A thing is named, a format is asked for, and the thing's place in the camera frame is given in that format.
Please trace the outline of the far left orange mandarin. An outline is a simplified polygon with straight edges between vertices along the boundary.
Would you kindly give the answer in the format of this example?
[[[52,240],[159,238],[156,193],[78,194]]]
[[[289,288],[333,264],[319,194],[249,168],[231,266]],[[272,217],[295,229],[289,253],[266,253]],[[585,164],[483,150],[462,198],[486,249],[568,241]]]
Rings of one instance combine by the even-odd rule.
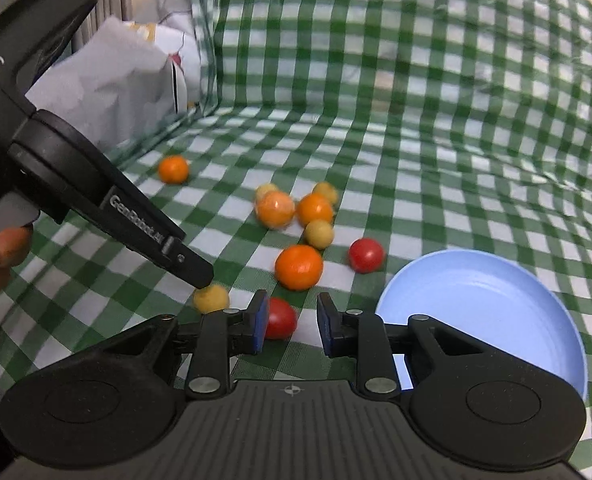
[[[158,164],[158,177],[166,184],[183,184],[189,178],[190,173],[189,162],[180,155],[165,157]]]

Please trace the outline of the plastic orange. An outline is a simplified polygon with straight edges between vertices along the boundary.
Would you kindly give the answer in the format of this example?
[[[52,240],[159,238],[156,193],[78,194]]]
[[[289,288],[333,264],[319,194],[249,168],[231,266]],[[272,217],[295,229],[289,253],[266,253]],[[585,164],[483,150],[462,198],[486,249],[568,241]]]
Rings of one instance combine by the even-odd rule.
[[[286,228],[294,219],[296,206],[289,195],[282,191],[264,193],[255,203],[256,216],[266,228]]]

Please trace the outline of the near orange mandarin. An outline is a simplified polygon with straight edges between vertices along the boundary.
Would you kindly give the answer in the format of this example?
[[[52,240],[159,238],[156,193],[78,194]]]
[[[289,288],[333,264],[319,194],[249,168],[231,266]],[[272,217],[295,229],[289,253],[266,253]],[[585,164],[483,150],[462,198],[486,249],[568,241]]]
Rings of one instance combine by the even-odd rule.
[[[284,249],[274,263],[274,275],[279,284],[299,292],[320,281],[324,263],[321,254],[308,245],[293,245]]]

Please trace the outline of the green white checkered cloth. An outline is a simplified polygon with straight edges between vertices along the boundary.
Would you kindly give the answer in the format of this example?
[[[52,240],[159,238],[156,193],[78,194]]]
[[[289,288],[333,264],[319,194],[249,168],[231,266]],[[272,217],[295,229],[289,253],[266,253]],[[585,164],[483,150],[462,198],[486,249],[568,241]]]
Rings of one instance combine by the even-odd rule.
[[[185,231],[235,307],[258,288],[299,316],[238,378],[346,378],[326,359],[315,291],[275,282],[299,226],[268,231],[253,195],[339,194],[319,289],[371,309],[403,266],[462,247],[514,261],[569,310],[588,359],[573,456],[592,478],[592,3],[589,0],[191,0],[201,101],[109,156]],[[183,156],[186,182],[158,164]],[[355,272],[351,244],[384,248]]]

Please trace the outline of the orange mandarin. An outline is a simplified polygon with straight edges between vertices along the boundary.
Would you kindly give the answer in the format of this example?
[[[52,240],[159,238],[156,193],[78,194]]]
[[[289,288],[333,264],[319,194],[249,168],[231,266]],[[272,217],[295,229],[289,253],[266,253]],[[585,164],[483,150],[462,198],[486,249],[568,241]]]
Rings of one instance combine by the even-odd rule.
[[[321,254],[308,245],[293,245],[284,249],[274,263],[274,275],[279,284],[299,292],[320,281],[324,263]]]
[[[158,164],[158,177],[166,184],[183,184],[189,178],[190,173],[189,162],[180,155],[165,157]]]
[[[296,217],[303,228],[315,220],[331,223],[334,219],[334,208],[325,196],[312,192],[297,203]]]

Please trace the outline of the light blue plate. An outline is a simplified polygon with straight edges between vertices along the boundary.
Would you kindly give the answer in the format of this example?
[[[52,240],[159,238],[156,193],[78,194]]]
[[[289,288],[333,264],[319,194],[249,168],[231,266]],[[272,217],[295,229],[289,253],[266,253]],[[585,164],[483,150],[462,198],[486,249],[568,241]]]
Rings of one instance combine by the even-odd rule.
[[[376,313],[397,325],[426,314],[588,396],[587,358],[572,316],[534,274],[510,260],[471,249],[432,252],[393,276]]]

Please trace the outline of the centre orange mandarin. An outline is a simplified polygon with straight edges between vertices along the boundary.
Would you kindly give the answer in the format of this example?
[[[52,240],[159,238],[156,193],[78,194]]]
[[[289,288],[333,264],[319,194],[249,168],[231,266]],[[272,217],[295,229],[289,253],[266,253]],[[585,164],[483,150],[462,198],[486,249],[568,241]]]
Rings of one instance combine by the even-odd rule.
[[[312,192],[297,203],[296,217],[303,228],[315,220],[331,223],[334,219],[334,208],[325,196]]]

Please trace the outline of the red cherry tomato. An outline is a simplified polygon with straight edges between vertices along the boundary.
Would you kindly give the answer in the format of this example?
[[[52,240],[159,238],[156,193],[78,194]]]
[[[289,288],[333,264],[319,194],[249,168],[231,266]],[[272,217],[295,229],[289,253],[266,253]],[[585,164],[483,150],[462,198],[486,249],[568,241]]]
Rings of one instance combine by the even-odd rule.
[[[294,308],[284,299],[272,297],[269,304],[269,317],[265,338],[284,340],[297,328],[297,315]]]
[[[383,246],[373,238],[362,237],[355,240],[348,250],[351,268],[358,273],[377,271],[383,264],[385,252]]]

